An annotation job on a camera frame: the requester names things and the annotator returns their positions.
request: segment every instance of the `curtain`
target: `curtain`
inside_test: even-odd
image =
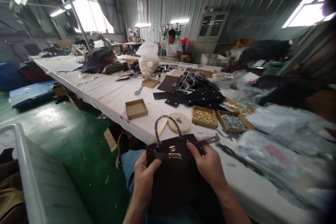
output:
[[[116,0],[97,0],[101,11],[105,15],[108,22],[112,25],[115,34],[122,35],[124,32],[120,26],[117,1]]]

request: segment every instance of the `hand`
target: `hand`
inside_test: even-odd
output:
[[[160,167],[161,160],[155,159],[147,168],[146,151],[134,165],[134,190],[132,202],[139,207],[147,208],[152,199],[153,175]]]
[[[205,152],[205,156],[203,157],[192,143],[187,143],[187,147],[195,158],[200,174],[210,184],[212,189],[216,192],[217,190],[226,188],[228,183],[224,175],[218,152],[215,151],[210,145],[206,145],[203,146]]]

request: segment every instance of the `white t-shirt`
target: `white t-shirt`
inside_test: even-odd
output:
[[[175,39],[174,44],[169,44],[168,39],[166,38],[161,42],[161,47],[165,48],[167,51],[167,56],[175,56],[177,51],[182,52],[182,42],[178,38]]]

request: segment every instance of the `shoe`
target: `shoe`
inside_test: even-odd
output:
[[[128,151],[128,137],[125,133],[122,133],[118,138],[118,157],[115,167],[117,170],[122,170],[121,156]]]

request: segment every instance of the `jeans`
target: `jeans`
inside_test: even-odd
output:
[[[134,164],[142,155],[144,150],[129,150],[122,156],[122,169],[124,170],[127,188],[130,191],[131,198],[129,204],[131,203],[134,189]],[[156,216],[150,212],[146,211],[145,214],[145,223],[160,223],[160,224],[179,224],[179,223],[199,223],[203,224],[204,222],[199,218],[196,212],[191,208],[191,206],[186,205],[185,207],[177,209],[176,212],[172,213],[169,216]]]

